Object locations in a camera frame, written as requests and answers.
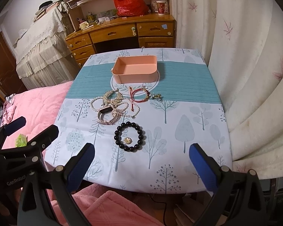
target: plastic bag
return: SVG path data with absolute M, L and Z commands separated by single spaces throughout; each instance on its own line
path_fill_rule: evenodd
M 149 7 L 144 0 L 114 0 L 117 9 L 117 15 L 121 17 L 132 17 L 145 15 Z
M 26 136 L 24 134 L 19 134 L 19 136 L 16 138 L 16 147 L 23 147 L 26 146 Z

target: watch face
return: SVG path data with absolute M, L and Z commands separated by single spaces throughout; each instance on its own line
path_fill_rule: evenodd
M 111 106 L 107 106 L 103 109 L 100 109 L 100 113 L 102 113 L 102 114 L 106 114 L 106 113 L 109 113 L 111 111 L 113 111 L 113 108 Z

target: black cable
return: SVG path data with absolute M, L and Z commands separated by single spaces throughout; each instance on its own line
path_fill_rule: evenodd
M 163 220 L 164 220 L 164 218 L 166 216 L 167 203 L 166 202 L 155 201 L 150 194 L 148 194 L 148 195 L 151 198 L 151 200 L 154 201 L 155 203 L 163 203 L 164 204 L 164 216 L 163 216 Z

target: pink tray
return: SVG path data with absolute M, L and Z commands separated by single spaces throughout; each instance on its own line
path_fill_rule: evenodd
M 111 71 L 118 84 L 154 82 L 157 80 L 157 57 L 118 57 Z

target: drawer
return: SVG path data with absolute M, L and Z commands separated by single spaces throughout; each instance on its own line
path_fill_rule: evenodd
M 82 68 L 83 65 L 85 64 L 85 62 L 86 62 L 88 59 L 89 59 L 89 57 L 88 57 L 88 58 L 83 58 L 83 59 L 78 59 L 78 60 L 76 60 L 76 61 L 77 61 L 77 64 L 79 65 L 79 67 Z
M 92 44 L 88 33 L 71 38 L 66 43 L 71 51 Z
M 174 38 L 166 36 L 139 37 L 139 47 L 173 47 Z
M 88 58 L 90 55 L 95 54 L 95 51 L 93 49 L 93 46 L 89 45 L 75 49 L 72 51 L 72 53 L 75 59 L 78 60 L 78 59 Z
M 106 41 L 106 40 L 113 40 L 118 38 L 137 36 L 135 23 L 125 24 L 125 25 L 115 25 L 115 26 L 92 31 L 89 34 L 93 43 Z
M 174 33 L 173 22 L 140 22 L 136 23 L 136 25 L 138 36 L 173 36 Z

